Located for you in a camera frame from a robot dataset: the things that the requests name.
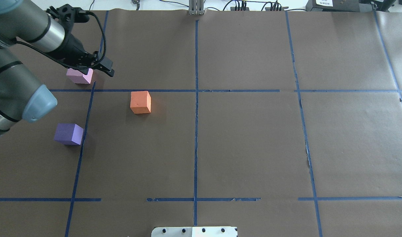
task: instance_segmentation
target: sticker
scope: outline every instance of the sticker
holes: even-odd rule
[[[332,7],[332,0],[315,0],[317,5]]]

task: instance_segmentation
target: cube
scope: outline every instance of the cube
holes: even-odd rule
[[[93,69],[88,69],[88,74],[85,75],[78,70],[70,68],[67,71],[67,77],[75,84],[90,84],[91,78],[93,77]]]
[[[59,123],[54,140],[64,145],[81,145],[84,129],[74,123]]]
[[[151,113],[151,96],[148,91],[130,93],[130,109],[134,114]]]

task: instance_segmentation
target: orange cube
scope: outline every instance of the orange cube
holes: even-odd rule
[[[151,96],[148,91],[130,93],[130,109],[134,114],[151,113]]]

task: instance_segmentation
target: white background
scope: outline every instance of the white background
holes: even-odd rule
[[[93,0],[32,0],[36,3],[40,8],[47,9],[49,6],[59,7],[64,4],[70,4],[74,7],[81,7],[82,9],[88,10]],[[159,0],[140,0],[140,10],[177,10],[177,9],[188,9],[185,6],[181,6],[174,3],[164,3]],[[183,3],[188,5],[188,0],[170,0],[174,2]],[[224,5],[228,0],[206,0],[204,7],[215,7],[220,10],[223,10]],[[279,0],[279,3],[282,6],[287,6],[289,9],[305,9],[305,4],[308,0]],[[248,3],[247,6],[251,11],[259,11],[261,10],[264,3]],[[235,6],[235,3],[230,3],[227,6],[227,10],[230,10],[230,6]],[[92,10],[111,10],[111,9],[126,9],[126,10],[135,10],[135,5],[131,3],[130,0],[95,0]],[[399,5],[396,1],[395,6],[390,8],[390,12],[402,12],[402,5]]]

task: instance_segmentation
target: light blue joint cap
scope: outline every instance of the light blue joint cap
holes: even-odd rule
[[[0,0],[0,14],[16,9],[22,2],[23,0]]]
[[[41,85],[31,96],[24,112],[22,119],[29,123],[34,123],[52,111],[58,105],[58,100],[53,96],[46,85]]]

